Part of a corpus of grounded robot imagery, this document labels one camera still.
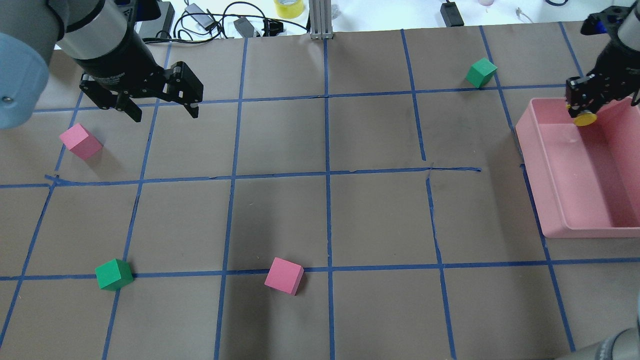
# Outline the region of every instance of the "pink plastic container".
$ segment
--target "pink plastic container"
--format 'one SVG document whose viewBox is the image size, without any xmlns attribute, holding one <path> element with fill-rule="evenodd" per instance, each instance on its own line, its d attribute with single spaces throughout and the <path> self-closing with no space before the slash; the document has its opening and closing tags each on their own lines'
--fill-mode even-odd
<svg viewBox="0 0 640 360">
<path fill-rule="evenodd" d="M 583 127 L 562 98 L 529 103 L 516 132 L 545 236 L 640 236 L 640 111 L 630 103 Z"/>
</svg>

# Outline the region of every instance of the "tape roll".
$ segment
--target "tape roll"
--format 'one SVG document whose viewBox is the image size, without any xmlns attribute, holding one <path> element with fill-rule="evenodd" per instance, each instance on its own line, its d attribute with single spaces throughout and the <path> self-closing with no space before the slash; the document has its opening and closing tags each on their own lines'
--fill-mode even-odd
<svg viewBox="0 0 640 360">
<path fill-rule="evenodd" d="M 276 5 L 276 13 L 283 19 L 293 19 L 299 17 L 305 9 L 302 0 L 273 0 Z"/>
</svg>

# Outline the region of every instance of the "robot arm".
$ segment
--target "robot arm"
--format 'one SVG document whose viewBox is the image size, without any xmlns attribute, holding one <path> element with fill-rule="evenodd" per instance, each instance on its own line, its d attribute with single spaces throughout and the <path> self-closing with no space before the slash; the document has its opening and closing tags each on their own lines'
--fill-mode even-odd
<svg viewBox="0 0 640 360">
<path fill-rule="evenodd" d="M 133 29 L 145 4 L 157 10 L 156 0 L 131 1 L 124 11 L 114 0 L 0 0 L 0 128 L 30 118 L 56 41 L 84 69 L 80 89 L 101 109 L 139 122 L 131 98 L 158 97 L 197 117 L 200 80 L 182 61 L 166 70 L 158 65 Z"/>
<path fill-rule="evenodd" d="M 593 70 L 583 78 L 566 80 L 569 115 L 576 125 L 596 120 L 595 113 L 612 100 L 634 94 L 632 105 L 640 102 L 640 12 L 631 7 L 611 6 L 585 20 L 583 35 L 608 33 L 611 40 L 598 56 Z"/>
</svg>

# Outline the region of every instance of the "white surface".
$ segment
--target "white surface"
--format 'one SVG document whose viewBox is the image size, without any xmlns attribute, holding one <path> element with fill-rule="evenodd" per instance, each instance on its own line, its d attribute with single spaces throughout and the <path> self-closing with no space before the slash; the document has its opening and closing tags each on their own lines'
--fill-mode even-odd
<svg viewBox="0 0 640 360">
<path fill-rule="evenodd" d="M 301 25 L 307 24 L 308 0 L 305 11 L 299 17 L 291 19 Z M 171 0 L 176 12 L 176 19 L 185 8 L 183 0 Z M 277 18 L 273 0 L 249 0 L 257 5 L 267 17 Z M 440 6 L 444 0 L 333 0 L 340 9 L 340 15 L 333 20 L 333 30 L 338 31 L 376 31 L 412 28 L 444 27 L 440 15 Z M 209 9 L 212 13 L 222 13 L 231 1 L 195 0 L 201 9 Z M 600 12 L 615 4 L 630 6 L 633 0 L 569 0 L 564 6 L 551 6 L 544 0 L 495 0 L 491 6 L 483 6 L 478 0 L 457 0 L 456 4 L 465 21 L 465 25 L 494 25 L 518 24 L 529 22 L 521 16 L 516 16 L 516 8 L 520 7 L 534 22 L 575 21 L 584 20 L 590 13 Z M 251 6 L 237 4 L 228 13 L 240 15 L 259 15 Z M 233 18 L 225 21 L 227 36 L 240 37 L 234 25 Z M 256 28 L 262 28 L 262 21 L 250 19 Z M 185 25 L 199 28 L 192 20 L 186 20 Z M 302 34 L 304 31 L 293 25 L 285 24 L 286 35 Z"/>
</svg>

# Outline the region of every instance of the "cube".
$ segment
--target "cube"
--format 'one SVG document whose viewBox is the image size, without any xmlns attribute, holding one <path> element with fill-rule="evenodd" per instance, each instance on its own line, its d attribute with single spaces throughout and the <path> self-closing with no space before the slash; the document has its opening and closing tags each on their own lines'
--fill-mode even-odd
<svg viewBox="0 0 640 360">
<path fill-rule="evenodd" d="M 133 282 L 131 267 L 122 260 L 113 259 L 95 268 L 100 289 L 116 291 Z"/>
<path fill-rule="evenodd" d="M 87 160 L 102 148 L 102 144 L 82 125 L 76 124 L 60 135 L 69 151 Z"/>
<path fill-rule="evenodd" d="M 275 258 L 264 281 L 266 286 L 295 295 L 305 269 L 290 261 Z"/>
<path fill-rule="evenodd" d="M 467 80 L 476 88 L 481 88 L 491 80 L 498 68 L 486 58 L 481 58 L 471 65 L 467 73 Z"/>
</svg>

